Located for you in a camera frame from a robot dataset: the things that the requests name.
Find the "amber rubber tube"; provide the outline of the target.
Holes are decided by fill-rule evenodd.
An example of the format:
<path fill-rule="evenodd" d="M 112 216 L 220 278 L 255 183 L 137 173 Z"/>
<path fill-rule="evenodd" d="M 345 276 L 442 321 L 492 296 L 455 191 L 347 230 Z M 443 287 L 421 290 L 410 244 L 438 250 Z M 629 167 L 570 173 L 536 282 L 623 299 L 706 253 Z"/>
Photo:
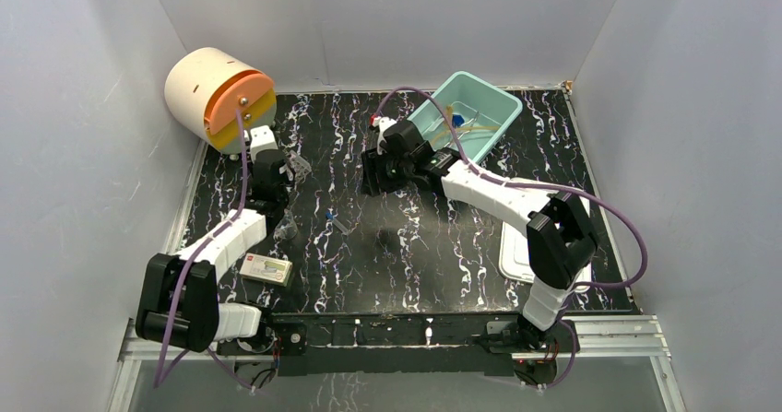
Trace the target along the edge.
<path fill-rule="evenodd" d="M 499 124 L 484 124 L 481 113 L 478 111 L 474 112 L 471 119 L 466 120 L 462 113 L 455 111 L 453 105 L 447 105 L 445 115 L 450 118 L 456 136 L 453 136 L 444 124 L 444 129 L 437 133 L 432 140 L 432 143 L 438 147 L 455 146 L 455 139 L 462 140 L 472 133 L 482 135 L 483 133 L 495 133 L 500 129 Z"/>

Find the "mint green plastic bin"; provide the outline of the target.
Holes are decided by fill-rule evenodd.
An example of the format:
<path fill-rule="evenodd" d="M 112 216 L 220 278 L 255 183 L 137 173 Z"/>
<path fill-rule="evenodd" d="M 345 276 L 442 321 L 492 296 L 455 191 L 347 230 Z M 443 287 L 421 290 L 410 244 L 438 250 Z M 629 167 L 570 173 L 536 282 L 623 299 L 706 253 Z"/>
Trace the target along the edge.
<path fill-rule="evenodd" d="M 408 119 L 421 132 L 423 138 L 437 150 L 443 147 L 432 143 L 434 136 L 444 129 L 444 119 L 436 110 L 439 104 L 443 109 L 453 105 L 456 112 L 462 113 L 466 119 L 471 118 L 475 111 L 481 113 L 484 124 L 499 124 L 495 133 L 472 133 L 459 140 L 466 155 L 475 163 L 482 162 L 493 150 L 510 125 L 521 114 L 523 104 L 514 95 L 495 87 L 466 71 L 455 72 L 433 94 L 434 101 L 425 101 Z"/>

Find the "clear glass beaker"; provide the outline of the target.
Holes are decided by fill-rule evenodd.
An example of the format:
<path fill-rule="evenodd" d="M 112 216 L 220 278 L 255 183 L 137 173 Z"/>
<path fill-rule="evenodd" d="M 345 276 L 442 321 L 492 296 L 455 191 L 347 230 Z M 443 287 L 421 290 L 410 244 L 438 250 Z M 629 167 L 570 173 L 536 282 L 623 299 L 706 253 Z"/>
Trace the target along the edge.
<path fill-rule="evenodd" d="M 290 210 L 286 209 L 279 224 L 274 229 L 274 240 L 290 241 L 298 235 L 298 232 L 299 230 L 294 215 Z"/>

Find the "white plastic bin lid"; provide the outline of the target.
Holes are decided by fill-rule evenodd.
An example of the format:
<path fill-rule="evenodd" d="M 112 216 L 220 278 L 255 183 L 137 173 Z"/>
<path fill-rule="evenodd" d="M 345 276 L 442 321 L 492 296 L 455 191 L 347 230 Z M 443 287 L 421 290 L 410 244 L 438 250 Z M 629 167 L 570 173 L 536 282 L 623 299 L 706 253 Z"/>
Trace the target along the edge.
<path fill-rule="evenodd" d="M 549 190 L 522 188 L 521 192 L 524 195 L 525 208 L 532 211 L 541 209 L 549 201 Z M 498 261 L 500 273 L 507 279 L 532 284 L 534 274 L 528 260 L 527 238 L 504 222 Z"/>

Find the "white red slide box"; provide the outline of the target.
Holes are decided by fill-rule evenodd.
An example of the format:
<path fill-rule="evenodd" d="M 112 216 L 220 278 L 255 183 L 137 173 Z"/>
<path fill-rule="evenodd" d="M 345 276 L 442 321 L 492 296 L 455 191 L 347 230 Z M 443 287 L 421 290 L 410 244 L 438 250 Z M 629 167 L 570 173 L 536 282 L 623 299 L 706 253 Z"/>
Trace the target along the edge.
<path fill-rule="evenodd" d="M 239 275 L 254 281 L 286 287 L 290 281 L 293 264 L 255 253 L 248 253 L 239 269 Z"/>

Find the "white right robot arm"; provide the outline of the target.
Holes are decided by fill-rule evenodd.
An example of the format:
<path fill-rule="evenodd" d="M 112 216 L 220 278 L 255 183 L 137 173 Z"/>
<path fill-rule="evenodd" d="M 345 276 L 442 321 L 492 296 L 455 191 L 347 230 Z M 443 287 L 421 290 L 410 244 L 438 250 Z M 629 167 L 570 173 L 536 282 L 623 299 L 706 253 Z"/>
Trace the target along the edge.
<path fill-rule="evenodd" d="M 489 336 L 497 344 L 544 350 L 554 341 L 555 324 L 598 248 L 583 197 L 546 191 L 541 182 L 496 176 L 450 147 L 435 150 L 408 120 L 374 116 L 370 127 L 378 140 L 361 154 L 363 194 L 393 193 L 413 183 L 474 206 L 524 236 L 532 287 L 511 330 Z"/>

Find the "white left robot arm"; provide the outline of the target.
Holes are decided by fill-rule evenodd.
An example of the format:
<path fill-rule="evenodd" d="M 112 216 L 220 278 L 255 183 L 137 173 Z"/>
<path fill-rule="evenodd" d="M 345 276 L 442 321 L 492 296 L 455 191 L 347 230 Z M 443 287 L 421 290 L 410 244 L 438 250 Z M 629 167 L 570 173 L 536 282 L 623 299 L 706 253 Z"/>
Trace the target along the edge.
<path fill-rule="evenodd" d="M 251 165 L 243 209 L 230 211 L 226 220 L 180 251 L 150 258 L 136 315 L 137 336 L 194 352 L 235 338 L 254 353 L 274 345 L 276 330 L 263 320 L 264 309 L 218 299 L 221 278 L 278 227 L 295 176 L 268 126 L 251 129 L 247 139 Z"/>

